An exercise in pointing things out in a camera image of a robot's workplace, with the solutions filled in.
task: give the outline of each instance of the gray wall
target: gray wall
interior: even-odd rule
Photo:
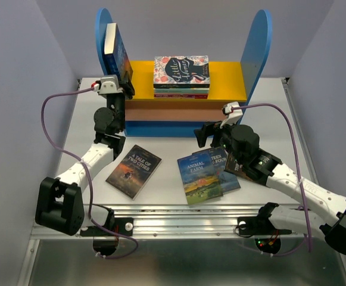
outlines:
[[[76,86],[36,2],[0,0],[0,286],[17,283],[39,182],[53,174],[58,161],[42,133],[42,101]],[[71,100],[56,100],[47,112],[58,142],[63,142],[59,131],[66,129]]]
[[[289,87],[320,185],[346,196],[346,1],[333,4]]]
[[[77,76],[101,75],[94,36],[98,8],[118,22],[133,60],[156,55],[206,54],[239,61],[259,9],[273,18],[273,41],[265,76],[290,76],[333,0],[37,0]]]

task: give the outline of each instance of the shelf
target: shelf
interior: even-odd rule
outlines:
[[[247,101],[244,88],[242,68],[239,62],[211,61],[210,68],[210,92],[206,100],[154,98],[153,91],[153,61],[131,61],[133,68],[132,83],[136,91],[134,101],[174,101],[174,102],[201,102],[220,101],[232,102]]]

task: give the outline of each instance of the book cover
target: book cover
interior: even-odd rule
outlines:
[[[208,153],[178,159],[178,166],[188,204],[202,203],[223,196]]]
[[[130,65],[117,23],[107,24],[104,42],[104,57],[109,63],[111,74],[117,75],[119,82],[125,79],[126,73],[128,81],[132,80],[133,69]]]
[[[160,163],[159,157],[134,145],[106,182],[134,200]]]
[[[154,98],[192,98],[194,100],[206,100],[208,94],[154,94]]]
[[[209,88],[155,88],[155,94],[208,94]]]
[[[242,166],[238,164],[238,162],[235,160],[232,154],[228,154],[226,165],[225,165],[225,172],[234,174],[236,176],[239,176],[251,181],[251,179],[247,177],[247,175],[242,171]]]
[[[209,88],[208,56],[155,57],[155,88]]]
[[[233,173],[225,171],[227,153],[222,147],[209,148],[194,154],[198,154],[200,152],[209,153],[224,194],[240,189],[238,178]]]

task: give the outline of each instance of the blue book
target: blue book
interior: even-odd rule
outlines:
[[[119,82],[124,80],[126,73],[128,73],[128,81],[132,80],[132,66],[130,65],[117,23],[107,24],[104,57],[109,64],[110,74],[115,74]]]
[[[209,153],[197,153],[178,159],[178,166],[188,204],[223,196]]]
[[[238,178],[225,171],[227,162],[227,153],[222,147],[209,148],[194,154],[209,153],[211,161],[215,168],[215,173],[218,176],[220,186],[224,194],[240,189]]]

